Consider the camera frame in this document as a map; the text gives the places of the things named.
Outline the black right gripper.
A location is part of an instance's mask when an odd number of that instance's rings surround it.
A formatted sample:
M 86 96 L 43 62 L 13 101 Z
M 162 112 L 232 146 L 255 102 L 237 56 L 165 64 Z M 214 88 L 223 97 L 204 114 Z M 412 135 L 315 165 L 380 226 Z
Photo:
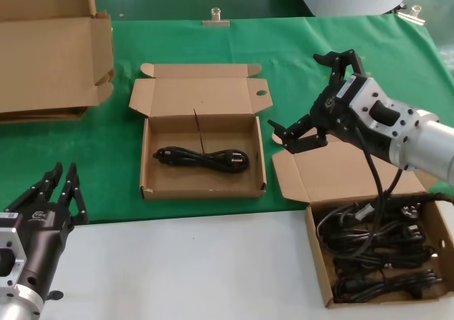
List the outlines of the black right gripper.
M 309 114 L 302 116 L 288 128 L 270 119 L 267 121 L 281 140 L 282 147 L 291 154 L 322 148 L 328 145 L 327 132 L 359 148 L 360 141 L 355 134 L 357 128 L 370 154 L 387 158 L 389 138 L 368 128 L 349 107 L 353 97 L 366 82 L 366 73 L 358 54 L 354 50 L 343 53 L 330 51 L 325 55 L 314 54 L 313 59 L 320 65 L 331 68 L 328 86 L 316 99 Z M 345 80 L 348 66 L 352 67 L 354 74 Z M 314 127 L 316 133 L 305 136 Z

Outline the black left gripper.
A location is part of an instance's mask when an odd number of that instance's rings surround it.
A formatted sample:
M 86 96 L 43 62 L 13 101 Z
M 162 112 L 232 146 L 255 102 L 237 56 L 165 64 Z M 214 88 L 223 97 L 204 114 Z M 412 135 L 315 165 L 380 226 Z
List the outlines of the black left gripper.
M 63 298 L 61 291 L 51 289 L 60 256 L 74 226 L 89 223 L 74 162 L 69 167 L 58 201 L 49 202 L 61 176 L 62 163 L 57 162 L 40 181 L 4 209 L 4 212 L 17 212 L 21 216 L 18 234 L 26 254 L 26 264 L 18 283 L 42 299 Z M 77 207 L 76 214 L 70 211 L 72 202 Z

